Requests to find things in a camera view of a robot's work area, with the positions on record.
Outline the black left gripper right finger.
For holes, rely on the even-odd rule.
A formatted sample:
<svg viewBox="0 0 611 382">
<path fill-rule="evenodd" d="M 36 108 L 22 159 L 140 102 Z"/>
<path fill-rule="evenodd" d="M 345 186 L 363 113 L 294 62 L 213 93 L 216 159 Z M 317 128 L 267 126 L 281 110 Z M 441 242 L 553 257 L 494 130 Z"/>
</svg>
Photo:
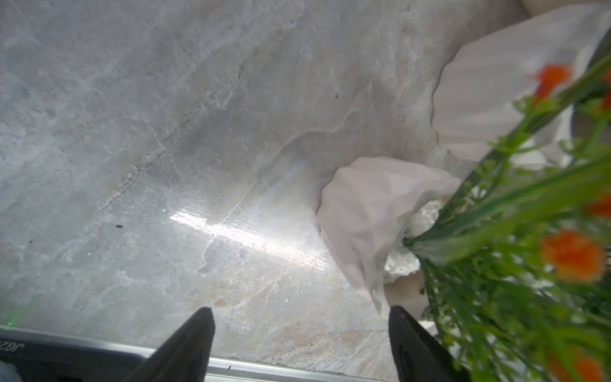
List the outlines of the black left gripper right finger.
<svg viewBox="0 0 611 382">
<path fill-rule="evenodd" d="M 455 369 L 450 353 L 404 308 L 391 308 L 388 333 L 399 381 L 470 381 L 469 371 L 464 367 Z"/>
</svg>

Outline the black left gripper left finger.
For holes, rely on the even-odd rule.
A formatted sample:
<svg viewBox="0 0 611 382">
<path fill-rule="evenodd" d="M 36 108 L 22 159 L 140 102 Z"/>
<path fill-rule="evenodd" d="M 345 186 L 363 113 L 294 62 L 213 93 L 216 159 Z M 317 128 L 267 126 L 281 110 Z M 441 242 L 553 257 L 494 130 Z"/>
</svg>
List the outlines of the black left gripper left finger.
<svg viewBox="0 0 611 382">
<path fill-rule="evenodd" d="M 204 381 L 215 329 L 212 309 L 200 308 L 125 381 Z"/>
</svg>

